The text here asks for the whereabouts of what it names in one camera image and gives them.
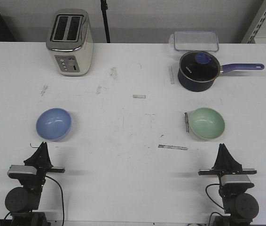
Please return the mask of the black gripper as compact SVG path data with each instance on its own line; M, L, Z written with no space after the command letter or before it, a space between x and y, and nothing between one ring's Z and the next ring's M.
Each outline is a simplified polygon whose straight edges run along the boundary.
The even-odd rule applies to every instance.
M47 173L64 173L64 167L53 167L49 153L47 142L42 142L35 153L28 159L24 160L25 166L21 166L20 184L29 188L40 188L45 184Z
M255 175L256 173L257 171L255 169L243 169L242 164L237 162L232 157L225 144L219 145L217 158L215 160L212 169L200 169L198 171L198 175L200 176L216 175L219 178L219 182L220 178L223 175L243 174L248 176L248 175Z

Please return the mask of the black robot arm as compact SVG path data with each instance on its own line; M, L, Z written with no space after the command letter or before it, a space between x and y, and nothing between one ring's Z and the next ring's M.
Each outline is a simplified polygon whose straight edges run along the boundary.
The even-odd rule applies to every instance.
M44 212L38 212L43 185L46 178L57 182L47 173L64 173L64 167L52 165L46 142L42 142L35 153L23 165L11 165L7 176L17 179L21 186L10 190L5 206L12 216L11 226L50 226Z
M259 204L255 197L246 193L254 184L248 175L254 175L255 169L244 169L229 153L225 144L220 144L214 166L211 169L200 169L198 174L216 175L219 179L219 195L224 214L212 212L209 226L249 226L259 213Z

